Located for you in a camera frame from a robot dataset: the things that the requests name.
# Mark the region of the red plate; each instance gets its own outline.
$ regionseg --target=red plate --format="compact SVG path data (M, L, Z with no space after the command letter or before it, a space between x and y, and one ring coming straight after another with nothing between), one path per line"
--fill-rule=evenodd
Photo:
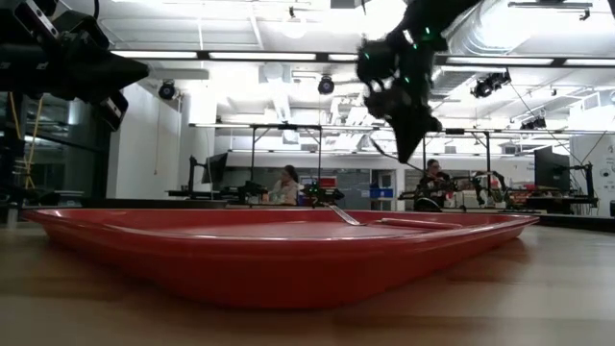
M175 294L266 309L356 302L499 246L538 220L349 214L370 225L350 226L331 210L37 210L26 217L53 240Z

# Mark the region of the monitor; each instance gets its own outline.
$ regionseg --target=monitor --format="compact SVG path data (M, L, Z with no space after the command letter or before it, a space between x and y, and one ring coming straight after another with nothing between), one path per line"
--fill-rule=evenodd
M554 154L553 147L534 151L534 184L561 191L570 190L570 158Z
M228 153L215 155L204 162L203 178L201 184L221 183L224 177L224 170L227 167Z

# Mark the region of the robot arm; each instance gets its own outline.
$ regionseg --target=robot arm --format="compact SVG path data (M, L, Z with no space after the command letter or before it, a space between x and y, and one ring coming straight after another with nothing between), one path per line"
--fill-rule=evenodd
M401 163L409 160L426 132L442 129L429 106L433 58L435 52L448 50L442 32L479 1L411 1L386 39L365 41L359 49L357 76L369 89L365 107L393 128ZM391 88L385 88L384 80L391 78Z
M119 90L147 77L148 67L112 54L95 17L66 11L54 18L57 3L0 1L0 91L78 98L117 130L128 108Z

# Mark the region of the table surface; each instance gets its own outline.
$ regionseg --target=table surface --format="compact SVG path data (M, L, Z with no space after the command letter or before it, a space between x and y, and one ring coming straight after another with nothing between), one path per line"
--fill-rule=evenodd
M0 344L612 345L615 235L530 227L519 239L363 303L217 309L0 230Z

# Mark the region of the glass wall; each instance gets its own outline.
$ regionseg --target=glass wall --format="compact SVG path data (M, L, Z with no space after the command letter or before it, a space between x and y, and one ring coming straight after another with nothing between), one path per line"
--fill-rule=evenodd
M11 110L8 93L0 93L0 126L5 128ZM107 164L111 132L90 105L51 95L27 100L26 158L33 148L31 177L37 189L81 192L102 198L107 190Z

